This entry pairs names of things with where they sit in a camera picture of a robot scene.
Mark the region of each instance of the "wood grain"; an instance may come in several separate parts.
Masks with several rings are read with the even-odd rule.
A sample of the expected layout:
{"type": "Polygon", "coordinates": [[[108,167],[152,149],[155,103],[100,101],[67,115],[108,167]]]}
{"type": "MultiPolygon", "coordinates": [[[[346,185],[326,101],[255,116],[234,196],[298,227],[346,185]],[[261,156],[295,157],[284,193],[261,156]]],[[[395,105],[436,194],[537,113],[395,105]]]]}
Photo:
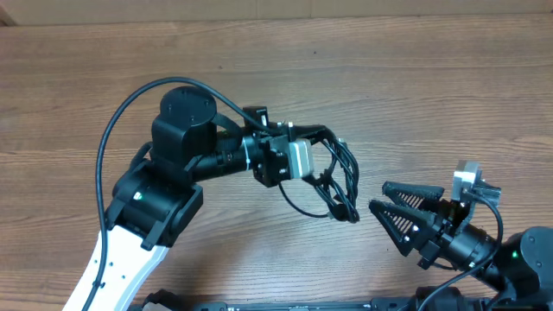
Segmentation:
{"type": "MultiPolygon", "coordinates": [[[[205,205],[138,300],[160,288],[191,300],[359,300],[445,281],[452,274],[418,269],[417,254],[401,257],[367,202],[387,180],[449,188],[457,161],[473,159],[504,190],[507,237],[553,225],[552,39],[552,15],[0,29],[0,308],[65,303],[99,228],[100,135],[128,94],[171,75],[345,138],[362,221],[307,219],[251,173],[203,182],[205,205]]],[[[171,87],[144,94],[116,126],[106,198],[171,87]]],[[[328,156],[315,159],[321,168],[328,156]]],[[[300,181],[284,186],[325,210],[300,181]]],[[[495,234],[484,208],[474,223],[495,234]]],[[[491,294],[474,280],[460,287],[491,294]]]]}

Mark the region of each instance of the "white plastic part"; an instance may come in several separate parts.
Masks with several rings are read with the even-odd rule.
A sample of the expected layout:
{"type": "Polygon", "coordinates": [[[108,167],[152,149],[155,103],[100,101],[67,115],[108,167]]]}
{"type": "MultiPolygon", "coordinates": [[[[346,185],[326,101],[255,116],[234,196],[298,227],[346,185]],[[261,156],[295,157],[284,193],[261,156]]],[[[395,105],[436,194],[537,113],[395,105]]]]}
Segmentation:
{"type": "MultiPolygon", "coordinates": [[[[126,311],[149,274],[167,255],[168,248],[154,246],[146,251],[140,244],[143,239],[136,234],[116,225],[107,232],[108,250],[102,283],[90,306],[90,311],[121,310],[126,311]]],[[[92,289],[100,264],[102,241],[98,242],[85,273],[69,297],[64,311],[81,310],[92,289]]]]}

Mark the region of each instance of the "wooden table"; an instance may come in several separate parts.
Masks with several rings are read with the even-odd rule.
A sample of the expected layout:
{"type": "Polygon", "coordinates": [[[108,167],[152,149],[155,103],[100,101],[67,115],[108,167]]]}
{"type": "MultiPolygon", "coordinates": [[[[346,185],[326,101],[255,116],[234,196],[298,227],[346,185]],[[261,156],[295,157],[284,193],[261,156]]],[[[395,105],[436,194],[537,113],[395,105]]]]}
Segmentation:
{"type": "MultiPolygon", "coordinates": [[[[204,301],[364,300],[443,282],[453,273],[402,257],[367,202],[388,180],[450,189],[459,159],[481,162],[503,188],[507,237],[553,225],[553,15],[3,28],[1,309],[65,303],[99,229],[101,133],[127,95],[171,75],[345,138],[359,160],[361,222],[303,217],[251,172],[202,182],[204,206],[138,301],[160,288],[204,301]]],[[[115,127],[106,200],[171,87],[142,96],[115,127]]],[[[327,159],[317,149],[319,168],[327,159]]],[[[301,181],[284,186],[299,206],[325,211],[301,181]]],[[[474,224],[496,234],[483,206],[474,224]]],[[[475,280],[459,286],[492,294],[475,280]]]]}

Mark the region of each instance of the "wooden surface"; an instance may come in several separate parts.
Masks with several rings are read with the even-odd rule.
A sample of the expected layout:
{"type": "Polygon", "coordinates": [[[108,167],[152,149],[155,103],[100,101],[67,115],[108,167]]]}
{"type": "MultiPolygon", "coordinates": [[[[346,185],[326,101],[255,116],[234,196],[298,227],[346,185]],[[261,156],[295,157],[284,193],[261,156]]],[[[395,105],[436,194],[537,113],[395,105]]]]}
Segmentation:
{"type": "Polygon", "coordinates": [[[553,0],[0,0],[21,26],[550,13],[553,0]]]}
{"type": "MultiPolygon", "coordinates": [[[[507,237],[553,225],[553,15],[3,28],[0,42],[1,309],[65,303],[99,229],[101,133],[127,95],[171,75],[345,138],[359,161],[361,222],[303,217],[251,173],[202,182],[204,206],[139,300],[160,288],[207,301],[361,300],[445,281],[453,274],[402,257],[367,203],[388,180],[450,189],[459,159],[481,162],[503,188],[507,237]]],[[[115,127],[106,199],[171,87],[145,94],[115,127]]],[[[325,211],[301,181],[284,186],[325,211]]],[[[474,223],[496,234],[484,207],[474,223]]],[[[491,294],[474,280],[460,287],[491,294]]]]}

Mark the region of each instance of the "silver metal part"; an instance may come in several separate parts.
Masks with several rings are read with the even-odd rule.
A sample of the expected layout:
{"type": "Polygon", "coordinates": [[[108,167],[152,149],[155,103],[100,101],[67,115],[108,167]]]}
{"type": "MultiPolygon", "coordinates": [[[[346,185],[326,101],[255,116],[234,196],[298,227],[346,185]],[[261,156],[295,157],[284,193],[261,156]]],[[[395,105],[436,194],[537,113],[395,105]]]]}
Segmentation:
{"type": "Polygon", "coordinates": [[[311,142],[308,139],[298,138],[288,144],[288,162],[290,178],[303,178],[313,174],[315,170],[311,142]]]}
{"type": "Polygon", "coordinates": [[[453,187],[451,189],[451,200],[465,201],[463,191],[470,191],[474,183],[480,178],[480,164],[474,161],[459,161],[453,175],[453,187]]]}

